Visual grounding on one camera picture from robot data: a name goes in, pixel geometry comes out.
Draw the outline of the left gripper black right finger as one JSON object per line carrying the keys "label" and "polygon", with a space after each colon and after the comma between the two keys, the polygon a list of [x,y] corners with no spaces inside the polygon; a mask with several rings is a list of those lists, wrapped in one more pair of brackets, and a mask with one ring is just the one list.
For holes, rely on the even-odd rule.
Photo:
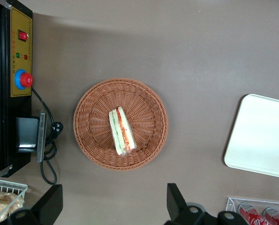
{"label": "left gripper black right finger", "polygon": [[175,183],[167,184],[167,210],[170,220],[166,225],[207,225],[207,216],[202,205],[187,203]]}

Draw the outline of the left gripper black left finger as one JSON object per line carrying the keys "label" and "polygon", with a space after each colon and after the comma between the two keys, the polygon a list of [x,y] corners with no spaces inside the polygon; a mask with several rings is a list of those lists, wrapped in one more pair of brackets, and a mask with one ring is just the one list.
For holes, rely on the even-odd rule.
{"label": "left gripper black left finger", "polygon": [[63,186],[53,185],[30,209],[15,211],[5,225],[52,225],[63,210]]}

